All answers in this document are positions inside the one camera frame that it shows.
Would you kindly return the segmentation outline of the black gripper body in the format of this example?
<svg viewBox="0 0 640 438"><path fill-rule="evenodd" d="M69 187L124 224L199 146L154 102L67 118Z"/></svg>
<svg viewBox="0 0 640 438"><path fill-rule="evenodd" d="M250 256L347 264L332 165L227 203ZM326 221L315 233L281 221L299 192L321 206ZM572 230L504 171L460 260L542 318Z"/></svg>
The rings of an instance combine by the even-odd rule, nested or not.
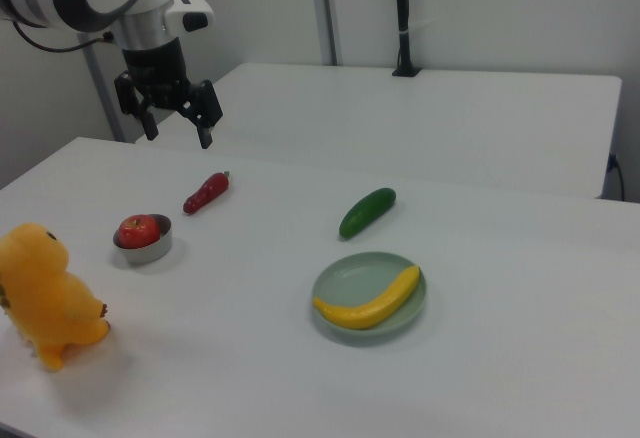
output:
<svg viewBox="0 0 640 438"><path fill-rule="evenodd" d="M124 50L137 91L155 108L181 108L189 100L190 81L178 38L154 49Z"/></svg>

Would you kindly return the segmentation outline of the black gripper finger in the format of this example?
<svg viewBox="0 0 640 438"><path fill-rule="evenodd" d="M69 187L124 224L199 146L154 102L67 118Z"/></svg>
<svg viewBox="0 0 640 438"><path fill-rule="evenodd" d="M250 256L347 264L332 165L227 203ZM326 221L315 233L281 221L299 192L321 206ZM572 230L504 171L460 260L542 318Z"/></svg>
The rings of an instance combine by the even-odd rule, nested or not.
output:
<svg viewBox="0 0 640 438"><path fill-rule="evenodd" d="M147 140L153 141L158 136L158 129L149 110L149 100L146 97L138 97L138 90L128 72L120 74L114 80L114 85L121 112L133 116L141 124Z"/></svg>
<svg viewBox="0 0 640 438"><path fill-rule="evenodd" d="M212 83L209 80L197 84L189 83L178 113L196 127L201 148L208 149L213 143L211 130L223 116Z"/></svg>

